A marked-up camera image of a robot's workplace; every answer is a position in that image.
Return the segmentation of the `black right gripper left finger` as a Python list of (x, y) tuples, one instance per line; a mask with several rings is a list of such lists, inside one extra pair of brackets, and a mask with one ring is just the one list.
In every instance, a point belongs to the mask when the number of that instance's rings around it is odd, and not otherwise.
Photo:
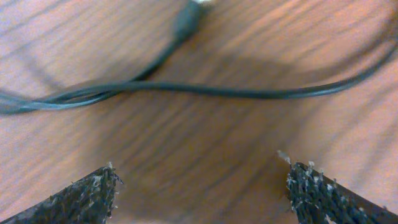
[(1, 224), (105, 224), (121, 182), (111, 162)]

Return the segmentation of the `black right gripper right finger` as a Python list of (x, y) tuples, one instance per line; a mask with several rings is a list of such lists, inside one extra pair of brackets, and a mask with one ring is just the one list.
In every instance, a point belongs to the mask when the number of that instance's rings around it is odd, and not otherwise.
[(350, 191), (335, 179), (329, 179), (322, 171), (314, 169), (314, 162), (293, 163), (286, 153), (278, 151), (277, 154), (289, 164), (287, 198), (299, 223), (397, 223), (395, 213)]

